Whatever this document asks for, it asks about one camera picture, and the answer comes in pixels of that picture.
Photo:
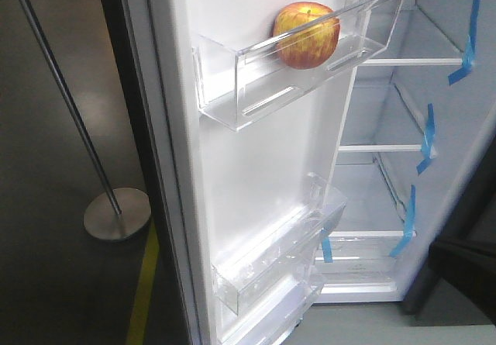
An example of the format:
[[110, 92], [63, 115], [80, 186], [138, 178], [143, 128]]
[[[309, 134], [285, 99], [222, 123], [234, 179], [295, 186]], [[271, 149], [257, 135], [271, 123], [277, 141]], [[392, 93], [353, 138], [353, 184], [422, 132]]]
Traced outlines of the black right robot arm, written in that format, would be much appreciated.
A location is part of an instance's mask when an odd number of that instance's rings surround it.
[[436, 238], [400, 304], [419, 326], [495, 324], [495, 243]]

